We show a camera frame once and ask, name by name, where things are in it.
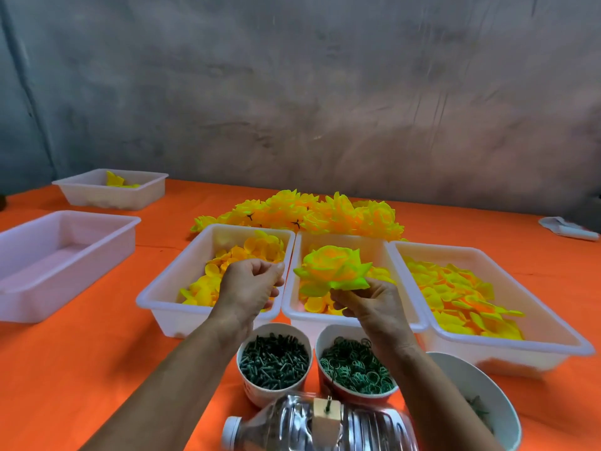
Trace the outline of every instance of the empty white plastic tray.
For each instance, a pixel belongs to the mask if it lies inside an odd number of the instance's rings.
[[[522,376],[538,376],[571,355],[588,356],[594,353],[593,346],[582,335],[483,251],[411,242],[390,242],[388,248],[412,301],[424,310],[428,319],[430,327],[420,336],[426,351],[458,356],[489,373]],[[452,263],[492,283],[495,304],[526,314],[523,318],[515,318],[526,340],[495,339],[444,331],[430,311],[402,256],[443,266]]]
[[[0,233],[0,320],[48,318],[133,253],[138,223],[63,210]]]
[[[165,335],[186,337],[206,320],[213,308],[184,305],[181,303],[183,298],[180,289],[188,288],[191,283],[204,275],[207,261],[213,259],[216,252],[230,250],[235,245],[244,246],[244,241],[254,236],[257,229],[279,237],[284,242],[285,275],[288,272],[295,241],[295,234],[292,231],[214,224],[208,226],[190,242],[190,245],[139,294],[136,303],[139,307],[149,308],[152,311]],[[280,313],[284,289],[285,284],[280,287],[280,294],[275,297],[271,310],[261,312],[255,319],[254,327],[269,323],[277,317]]]
[[[335,245],[353,250],[360,249],[361,262],[372,262],[376,267],[386,267],[390,271],[391,278],[397,282],[398,292],[403,302],[403,308],[411,329],[414,333],[425,331],[426,319],[422,310],[416,309],[409,299],[409,295],[403,285],[402,279],[396,272],[395,264],[387,250],[386,242],[383,239],[371,239],[360,236],[344,235],[312,235],[304,231],[298,232],[295,241],[295,250],[292,254],[291,268],[288,273],[288,281],[284,290],[284,300],[282,302],[282,311],[290,319],[290,324],[303,331],[311,341],[311,347],[315,343],[321,331],[328,325],[338,324],[345,326],[359,326],[357,318],[348,318],[340,315],[330,315],[325,313],[311,313],[305,311],[304,305],[299,301],[299,277],[292,269],[300,267],[303,258],[309,253],[310,246],[322,247],[325,245]]]
[[[125,179],[126,185],[139,184],[137,188],[120,188],[106,185],[106,172]],[[93,205],[107,209],[140,210],[165,195],[165,179],[169,174],[122,171],[120,169],[94,169],[93,171],[52,182],[58,185],[71,205]]]

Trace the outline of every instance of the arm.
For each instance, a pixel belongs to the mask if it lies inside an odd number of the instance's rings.
[[[227,364],[252,330],[283,263],[233,263],[207,320],[177,346],[80,451],[183,450]]]
[[[438,365],[418,346],[397,288],[368,279],[370,289],[332,290],[335,307],[356,316],[375,355],[400,388],[419,436],[431,451],[502,451],[499,442]]]

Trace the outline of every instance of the wooden block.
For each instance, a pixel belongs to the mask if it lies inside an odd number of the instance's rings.
[[[342,425],[341,405],[338,401],[313,399],[311,434],[313,446],[334,447],[340,437]]]

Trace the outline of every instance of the orange table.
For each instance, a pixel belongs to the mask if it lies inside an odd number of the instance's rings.
[[[139,212],[71,207],[58,187],[9,197],[0,231],[64,209],[126,213],[142,222],[135,253],[50,318],[35,325],[0,323],[0,448],[69,451],[84,443],[179,342],[165,337],[151,312],[134,301],[189,243],[193,217],[216,216],[272,194],[168,180],[166,196]],[[553,235],[532,215],[391,205],[410,241],[484,250],[600,347],[601,244]],[[543,380],[494,379],[519,413],[521,450],[601,449],[599,356],[570,358]],[[307,388],[318,388],[315,366]],[[399,394],[393,403],[403,404]],[[225,418],[254,412],[230,364],[186,449],[219,449]]]

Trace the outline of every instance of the forearm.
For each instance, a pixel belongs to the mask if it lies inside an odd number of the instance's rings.
[[[180,343],[81,451],[183,450],[242,339],[211,318]]]
[[[502,451],[438,365],[417,345],[395,350],[388,367],[430,451]]]

